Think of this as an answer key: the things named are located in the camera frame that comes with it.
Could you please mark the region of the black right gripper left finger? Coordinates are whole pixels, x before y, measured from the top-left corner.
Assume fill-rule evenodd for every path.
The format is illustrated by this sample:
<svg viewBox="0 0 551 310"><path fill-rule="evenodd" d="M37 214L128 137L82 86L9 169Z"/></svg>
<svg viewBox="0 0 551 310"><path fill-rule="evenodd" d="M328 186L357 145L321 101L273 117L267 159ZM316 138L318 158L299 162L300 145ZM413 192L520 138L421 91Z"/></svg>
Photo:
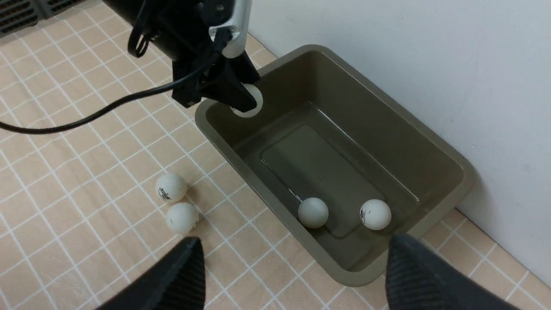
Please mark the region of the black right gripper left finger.
<svg viewBox="0 0 551 310"><path fill-rule="evenodd" d="M201 240L185 237L98 309L202 310L205 295L205 259Z"/></svg>

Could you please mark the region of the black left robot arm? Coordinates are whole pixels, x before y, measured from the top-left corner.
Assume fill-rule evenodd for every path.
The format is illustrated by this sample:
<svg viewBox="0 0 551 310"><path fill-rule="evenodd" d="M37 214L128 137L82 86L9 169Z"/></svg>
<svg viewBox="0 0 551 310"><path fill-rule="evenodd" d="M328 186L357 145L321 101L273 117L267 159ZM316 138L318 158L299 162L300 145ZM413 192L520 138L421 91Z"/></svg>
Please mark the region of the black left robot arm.
<svg viewBox="0 0 551 310"><path fill-rule="evenodd" d="M135 58L154 45L172 61L173 82L138 98L171 91L185 108L202 99L239 115L258 112L260 75L246 53L250 0L107 0L132 30L127 51Z"/></svg>

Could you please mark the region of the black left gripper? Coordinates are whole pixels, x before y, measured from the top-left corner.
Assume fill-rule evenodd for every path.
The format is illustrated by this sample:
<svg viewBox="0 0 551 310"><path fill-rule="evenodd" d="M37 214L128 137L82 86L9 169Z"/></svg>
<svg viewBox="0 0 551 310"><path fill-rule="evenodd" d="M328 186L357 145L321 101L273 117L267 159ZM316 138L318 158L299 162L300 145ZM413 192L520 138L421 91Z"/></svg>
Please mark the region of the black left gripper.
<svg viewBox="0 0 551 310"><path fill-rule="evenodd" d="M242 112L250 110L254 99L242 84L260 80L248 53L227 59L213 43L203 45L199 54L173 61L173 81L177 86L172 98L185 108L191 108L203 98L212 99Z"/></svg>

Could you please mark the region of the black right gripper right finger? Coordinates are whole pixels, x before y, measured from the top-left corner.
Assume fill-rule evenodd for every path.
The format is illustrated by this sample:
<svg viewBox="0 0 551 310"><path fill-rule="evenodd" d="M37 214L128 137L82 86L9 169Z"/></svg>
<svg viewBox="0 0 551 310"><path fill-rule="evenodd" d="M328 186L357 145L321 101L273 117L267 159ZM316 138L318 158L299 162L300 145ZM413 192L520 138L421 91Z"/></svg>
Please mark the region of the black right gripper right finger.
<svg viewBox="0 0 551 310"><path fill-rule="evenodd" d="M390 310L516 310L405 233L388 246L385 291Z"/></svg>

